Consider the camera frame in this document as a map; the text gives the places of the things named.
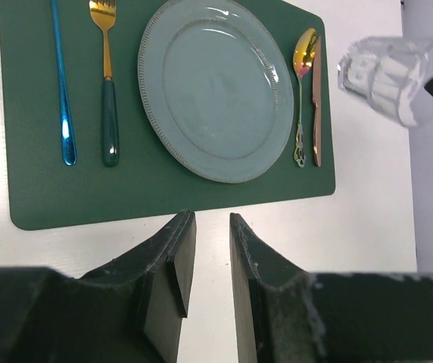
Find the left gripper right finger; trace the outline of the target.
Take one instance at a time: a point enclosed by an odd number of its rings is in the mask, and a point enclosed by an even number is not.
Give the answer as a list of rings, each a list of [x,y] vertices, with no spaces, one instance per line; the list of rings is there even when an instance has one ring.
[[[433,362],[433,274],[308,272],[229,218],[241,362]]]

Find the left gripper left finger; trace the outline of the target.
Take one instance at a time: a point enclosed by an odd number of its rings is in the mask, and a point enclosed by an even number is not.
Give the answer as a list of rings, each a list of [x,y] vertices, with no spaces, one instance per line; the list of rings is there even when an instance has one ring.
[[[0,268],[0,362],[175,362],[195,247],[185,211],[81,278]]]

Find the clear drinking glass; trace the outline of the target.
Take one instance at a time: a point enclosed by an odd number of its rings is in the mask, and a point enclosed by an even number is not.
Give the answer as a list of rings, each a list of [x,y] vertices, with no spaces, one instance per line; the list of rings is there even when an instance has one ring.
[[[338,87],[404,128],[433,121],[433,38],[370,36],[353,43],[337,65]]]

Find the brown knife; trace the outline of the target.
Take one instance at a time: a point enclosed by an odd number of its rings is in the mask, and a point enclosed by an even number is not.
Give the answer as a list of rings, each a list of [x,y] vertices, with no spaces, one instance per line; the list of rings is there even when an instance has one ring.
[[[315,56],[313,60],[313,105],[314,105],[314,120],[313,120],[313,155],[314,162],[317,166],[322,165],[322,110],[321,110],[321,85],[322,85],[322,61],[321,61],[321,37],[316,40]]]

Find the gold spoon green handle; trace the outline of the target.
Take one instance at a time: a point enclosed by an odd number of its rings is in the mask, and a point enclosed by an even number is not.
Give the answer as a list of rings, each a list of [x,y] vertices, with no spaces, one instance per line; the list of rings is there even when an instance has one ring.
[[[303,86],[302,81],[305,75],[313,66],[313,60],[316,52],[316,41],[318,39],[317,31],[314,28],[307,29],[297,41],[293,53],[293,68],[297,77],[299,86],[299,110],[297,118],[297,132],[295,139],[294,161],[301,168],[304,168],[306,156],[304,153],[304,130],[302,126],[303,110]]]

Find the dark green placemat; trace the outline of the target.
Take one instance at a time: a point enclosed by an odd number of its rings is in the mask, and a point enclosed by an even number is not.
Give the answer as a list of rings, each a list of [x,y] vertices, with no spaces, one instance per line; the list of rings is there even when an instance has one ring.
[[[35,231],[330,195],[335,191],[329,77],[322,75],[322,165],[299,167],[288,144],[262,176],[202,178],[160,142],[139,93],[141,37],[159,1],[120,1],[110,32],[120,162],[101,161],[102,40],[86,1],[0,1],[0,48],[11,221]],[[52,15],[61,25],[77,161],[64,163]]]

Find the blue metallic fork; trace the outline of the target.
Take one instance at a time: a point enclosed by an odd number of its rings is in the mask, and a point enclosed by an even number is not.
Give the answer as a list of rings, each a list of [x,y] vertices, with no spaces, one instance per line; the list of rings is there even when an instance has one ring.
[[[58,2],[51,0],[51,13],[55,36],[55,54],[58,67],[58,94],[61,118],[61,154],[67,166],[74,166],[77,161],[76,141],[73,132],[70,101],[67,91],[67,80],[64,68],[64,55],[61,42],[61,27],[58,16]]]

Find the grey-blue round plate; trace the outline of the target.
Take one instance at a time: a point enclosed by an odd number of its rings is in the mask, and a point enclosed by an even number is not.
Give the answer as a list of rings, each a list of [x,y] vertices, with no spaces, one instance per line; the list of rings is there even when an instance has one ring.
[[[165,2],[143,33],[138,78],[153,130],[200,177],[248,182],[288,143],[288,67],[267,28],[238,2]]]

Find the gold fork green handle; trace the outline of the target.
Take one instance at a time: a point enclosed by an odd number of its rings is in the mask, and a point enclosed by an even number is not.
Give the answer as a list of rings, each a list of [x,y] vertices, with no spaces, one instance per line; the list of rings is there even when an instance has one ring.
[[[90,16],[101,30],[103,43],[103,85],[101,117],[101,158],[107,167],[114,167],[120,158],[117,102],[113,80],[109,30],[117,19],[116,1],[90,1]]]

